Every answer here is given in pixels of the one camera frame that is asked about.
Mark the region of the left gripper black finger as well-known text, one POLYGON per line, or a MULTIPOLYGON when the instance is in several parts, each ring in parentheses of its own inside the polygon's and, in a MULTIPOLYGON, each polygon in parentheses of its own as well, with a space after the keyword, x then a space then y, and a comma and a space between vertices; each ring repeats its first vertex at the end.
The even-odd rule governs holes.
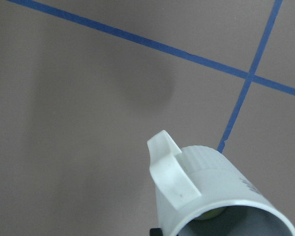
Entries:
POLYGON ((151 228, 149 230, 149 236, 162 236, 161 228, 151 228))

